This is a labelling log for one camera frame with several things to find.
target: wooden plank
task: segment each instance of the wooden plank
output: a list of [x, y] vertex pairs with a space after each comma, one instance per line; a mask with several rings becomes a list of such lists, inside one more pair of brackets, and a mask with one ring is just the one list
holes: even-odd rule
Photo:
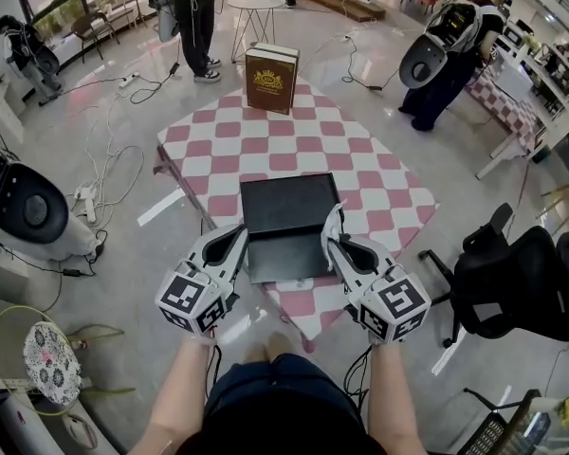
[[359, 0], [311, 0], [321, 4], [328, 9], [346, 14], [357, 22], [367, 22], [373, 19], [383, 20], [386, 16], [386, 10], [374, 3], [361, 2]]

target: gray floor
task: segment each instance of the gray floor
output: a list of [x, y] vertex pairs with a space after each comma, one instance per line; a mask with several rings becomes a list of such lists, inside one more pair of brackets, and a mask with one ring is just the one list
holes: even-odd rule
[[[307, 2], [303, 5], [314, 8]], [[452, 266], [463, 238], [485, 222], [492, 211], [503, 202], [516, 208], [526, 162], [506, 162], [480, 182], [474, 177], [488, 162], [490, 150], [505, 137], [505, 131], [494, 121], [477, 126], [488, 115], [466, 93], [442, 115], [433, 133], [418, 134], [408, 118], [396, 111], [406, 91], [397, 76], [381, 93], [341, 81], [352, 51], [350, 44], [341, 41], [348, 31], [353, 32], [358, 46], [352, 65], [355, 76], [367, 83], [383, 84], [394, 73], [420, 26], [393, 10], [388, 15], [385, 25], [366, 27], [335, 13], [282, 9], [276, 12], [277, 38], [281, 44], [301, 49], [302, 62], [307, 61], [301, 76], [380, 139], [440, 202], [435, 216], [400, 257], [435, 298], [445, 291], [444, 281], [433, 268], [420, 264], [416, 253], [432, 248]], [[131, 192], [115, 206], [107, 226], [105, 253], [95, 265], [97, 276], [65, 278], [63, 294], [50, 312], [66, 332], [88, 323], [110, 324], [126, 331], [124, 337], [93, 343], [83, 356], [84, 367], [98, 386], [137, 388], [134, 394], [89, 400], [105, 428], [126, 448], [135, 443], [145, 426], [181, 339], [178, 329], [167, 324], [154, 307], [156, 289], [166, 272], [186, 254], [201, 228], [200, 215], [187, 199], [179, 200], [146, 226], [138, 225], [137, 218], [143, 212], [175, 189], [170, 177], [153, 175], [156, 133], [242, 85], [244, 68], [228, 64], [236, 17], [237, 12], [227, 4], [216, 16], [212, 55], [226, 63], [220, 83], [194, 84], [191, 71], [181, 60], [183, 65], [177, 74], [152, 99], [138, 106], [127, 98], [114, 104], [110, 115], [113, 150], [138, 145], [144, 152], [143, 169]], [[90, 51], [85, 64], [76, 62], [62, 74], [64, 87], [125, 76], [133, 70], [148, 80], [164, 79], [177, 57], [178, 41], [161, 44], [151, 29], [155, 22], [149, 22], [150, 28], [141, 26], [121, 34], [121, 45], [105, 45], [105, 61]], [[144, 85], [137, 80], [122, 94], [130, 95]], [[115, 82], [106, 82], [70, 93], [42, 109], [33, 100], [23, 115], [27, 135], [25, 147], [18, 151], [21, 157], [65, 192], [73, 192], [82, 182], [93, 179], [93, 165], [84, 147], [89, 129], [97, 120], [89, 150], [102, 167], [109, 138], [106, 112], [117, 91]], [[99, 108], [84, 110], [87, 106]], [[130, 151], [114, 167], [105, 183], [109, 200], [118, 199], [126, 191], [140, 160], [138, 151]], [[567, 182], [569, 173], [556, 156], [540, 165], [530, 163], [510, 240], [536, 224], [549, 230], [556, 228], [569, 204], [561, 203], [538, 221], [536, 214], [544, 207], [540, 194]], [[56, 294], [58, 279], [49, 273], [31, 273], [28, 302], [45, 307]], [[272, 330], [288, 332], [299, 346], [296, 333], [278, 320], [273, 308], [243, 275], [237, 290], [243, 301], [229, 316], [231, 328], [224, 326], [229, 336], [223, 346], [221, 373], [242, 358], [253, 339], [263, 340]], [[461, 389], [473, 388], [494, 401], [508, 385], [512, 387], [509, 399], [522, 397], [529, 388], [544, 390], [555, 356], [565, 347], [521, 331], [500, 340], [467, 336], [444, 371], [434, 376], [431, 368], [443, 353], [440, 342], [449, 333], [451, 318], [448, 305], [434, 308], [425, 326], [405, 345], [421, 436], [426, 447], [436, 451], [457, 446], [466, 436], [462, 433], [475, 427], [486, 414], [475, 400], [460, 394]], [[367, 345], [366, 334], [347, 317], [319, 336], [317, 343], [312, 358], [338, 382]], [[569, 351], [560, 356], [548, 393], [569, 395]]]

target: power strip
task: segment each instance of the power strip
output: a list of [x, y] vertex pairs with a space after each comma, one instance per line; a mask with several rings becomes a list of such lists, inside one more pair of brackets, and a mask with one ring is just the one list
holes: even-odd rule
[[138, 72], [132, 72], [131, 74], [129, 74], [123, 82], [121, 82], [118, 87], [120, 89], [124, 89], [126, 86], [128, 86], [131, 82], [133, 82], [135, 80], [135, 78], [139, 77], [139, 73]]

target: person's arm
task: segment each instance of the person's arm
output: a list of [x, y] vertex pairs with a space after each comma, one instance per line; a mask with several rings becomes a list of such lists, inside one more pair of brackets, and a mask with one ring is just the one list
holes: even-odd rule
[[486, 63], [488, 63], [489, 60], [491, 59], [491, 48], [495, 44], [495, 41], [500, 35], [500, 33], [502, 32], [489, 30], [485, 35], [485, 39], [483, 39], [483, 41], [481, 42], [481, 46], [479, 47], [479, 52], [481, 54], [481, 57], [483, 58], [483, 61], [485, 61]]
[[208, 345], [184, 340], [154, 403], [150, 423], [130, 455], [172, 453], [202, 428]]
[[374, 345], [371, 352], [369, 435], [388, 455], [426, 454], [398, 343]]

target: black office chair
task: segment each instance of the black office chair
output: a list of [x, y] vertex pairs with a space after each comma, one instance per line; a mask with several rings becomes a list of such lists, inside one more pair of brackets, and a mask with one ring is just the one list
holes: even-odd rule
[[432, 259], [451, 287], [432, 302], [450, 300], [453, 307], [453, 334], [443, 347], [457, 342], [461, 325], [484, 338], [518, 328], [569, 341], [569, 232], [555, 247], [550, 234], [535, 226], [509, 245], [502, 231], [511, 216], [503, 204], [470, 234], [454, 273], [431, 249], [419, 253], [420, 260]]

